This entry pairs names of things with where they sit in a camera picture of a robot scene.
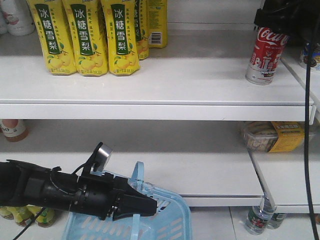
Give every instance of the wire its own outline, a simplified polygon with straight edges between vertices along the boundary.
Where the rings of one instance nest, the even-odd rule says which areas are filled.
[[[94,162],[85,162],[83,164],[81,164],[80,166],[78,166],[72,174],[76,174],[80,169],[82,169],[83,167],[87,166],[87,165],[93,165],[93,164],[97,164],[98,162],[97,161],[94,161]]]
[[[17,236],[15,236],[15,238],[13,240],[17,240],[31,226],[31,224],[33,224],[36,221],[36,219],[43,213],[43,211],[45,209],[46,209],[46,207],[41,208],[41,210],[34,216],[34,218],[31,220],[31,222],[29,222],[24,227],[24,229],[22,229],[22,231]]]
[[[320,26],[320,14],[316,21],[312,39],[309,45],[308,56],[307,56],[307,65],[306,65],[306,77],[305,77],[305,115],[304,115],[304,177],[305,177],[305,187],[306,195],[309,206],[309,216],[311,220],[311,226],[313,231],[313,236],[315,240],[319,240],[314,205],[312,201],[311,185],[310,185],[310,171],[309,171],[309,105],[310,105],[310,78],[311,78],[311,60],[313,54],[313,48],[316,43],[317,33]]]

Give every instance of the plastic basket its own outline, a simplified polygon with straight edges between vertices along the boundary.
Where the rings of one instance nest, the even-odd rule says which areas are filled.
[[[128,183],[157,201],[154,216],[135,214],[102,221],[95,216],[70,213],[62,240],[192,240],[191,212],[184,199],[143,180],[144,164],[137,162]]]

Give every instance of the yellow bottle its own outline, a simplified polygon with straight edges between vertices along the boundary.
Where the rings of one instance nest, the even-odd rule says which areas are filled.
[[[34,215],[36,216],[38,212],[41,211],[42,207],[40,206],[33,206],[28,205],[26,208]],[[38,226],[42,228],[48,228],[55,222],[55,211],[51,208],[46,208],[40,216],[38,216],[35,220],[35,222],[38,224]]]
[[[25,227],[34,219],[34,215],[25,206],[6,206],[6,209],[13,214],[14,221],[19,226]]]
[[[0,206],[0,216],[8,220],[14,219],[13,214],[10,211],[8,211],[8,209],[5,206]]]
[[[168,2],[148,0],[149,48],[164,48],[168,44]]]
[[[27,0],[46,67],[53,75],[77,72],[70,29],[62,0]]]
[[[140,69],[135,34],[135,0],[101,0],[107,29],[109,70],[117,76]]]
[[[74,48],[75,65],[83,76],[108,72],[106,28],[100,0],[62,0]]]
[[[147,0],[135,0],[134,28],[139,60],[149,57]]]

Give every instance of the coca-cola can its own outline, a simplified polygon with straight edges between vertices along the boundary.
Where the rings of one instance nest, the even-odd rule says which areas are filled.
[[[268,27],[259,29],[253,54],[245,73],[249,82],[258,85],[268,85],[272,82],[288,39],[288,35],[274,33]]]

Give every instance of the white floor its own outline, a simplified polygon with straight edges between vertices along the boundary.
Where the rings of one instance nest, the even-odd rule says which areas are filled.
[[[266,229],[255,236],[244,229],[248,207],[193,207],[194,240],[313,240],[307,214],[289,214],[278,229]],[[19,240],[59,240],[65,229],[68,214],[60,212],[54,225],[41,228],[32,225]],[[23,228],[13,220],[0,218],[0,239],[12,240]]]

